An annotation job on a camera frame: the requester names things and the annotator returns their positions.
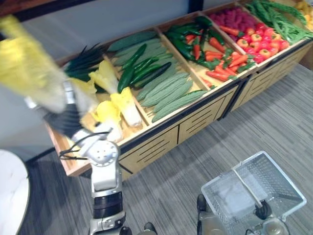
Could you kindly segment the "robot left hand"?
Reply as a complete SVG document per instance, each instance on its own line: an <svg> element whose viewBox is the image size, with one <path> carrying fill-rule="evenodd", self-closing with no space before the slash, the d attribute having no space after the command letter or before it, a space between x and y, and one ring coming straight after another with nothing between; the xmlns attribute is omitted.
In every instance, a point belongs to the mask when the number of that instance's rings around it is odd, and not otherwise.
<svg viewBox="0 0 313 235"><path fill-rule="evenodd" d="M54 113L34 102L27 96L24 100L29 109L38 112L42 119L54 130L70 139L80 130L84 129L80 122L80 114L76 103L74 86L70 81L63 83L66 106L61 113Z"/></svg>

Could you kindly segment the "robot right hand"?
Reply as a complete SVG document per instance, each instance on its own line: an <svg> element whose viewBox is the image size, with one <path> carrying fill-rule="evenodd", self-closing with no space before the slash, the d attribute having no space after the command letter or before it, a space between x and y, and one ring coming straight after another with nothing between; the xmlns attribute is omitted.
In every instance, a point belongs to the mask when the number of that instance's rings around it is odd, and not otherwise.
<svg viewBox="0 0 313 235"><path fill-rule="evenodd" d="M255 204L255 215L261 219L266 220L268 217L272 215L272 209L269 205L269 203L266 202L266 200L260 201L261 205Z"/></svg>

